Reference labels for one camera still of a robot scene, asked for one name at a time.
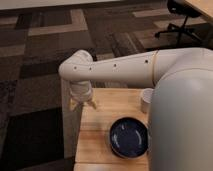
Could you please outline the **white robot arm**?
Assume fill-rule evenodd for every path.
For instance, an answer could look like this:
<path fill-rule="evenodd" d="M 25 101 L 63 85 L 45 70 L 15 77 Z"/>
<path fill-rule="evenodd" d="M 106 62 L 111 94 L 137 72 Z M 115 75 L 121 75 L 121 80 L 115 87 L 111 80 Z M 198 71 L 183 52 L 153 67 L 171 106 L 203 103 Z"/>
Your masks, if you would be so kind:
<path fill-rule="evenodd" d="M 150 171 L 213 171 L 213 50 L 154 50 L 95 61 L 76 51 L 58 69 L 77 102 L 92 98 L 91 83 L 151 88 Z"/>

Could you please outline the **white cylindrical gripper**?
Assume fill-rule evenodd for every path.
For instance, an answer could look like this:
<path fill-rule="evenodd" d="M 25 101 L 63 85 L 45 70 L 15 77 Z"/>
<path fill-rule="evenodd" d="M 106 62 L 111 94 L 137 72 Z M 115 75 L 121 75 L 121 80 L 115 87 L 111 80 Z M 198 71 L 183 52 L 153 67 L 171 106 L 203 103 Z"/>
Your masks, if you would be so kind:
<path fill-rule="evenodd" d="M 92 85 L 90 81 L 71 82 L 70 83 L 70 94 L 72 98 L 69 102 L 70 111 L 74 111 L 77 107 L 77 102 L 86 102 L 89 106 L 97 109 L 96 103 L 91 100 L 93 96 Z"/>

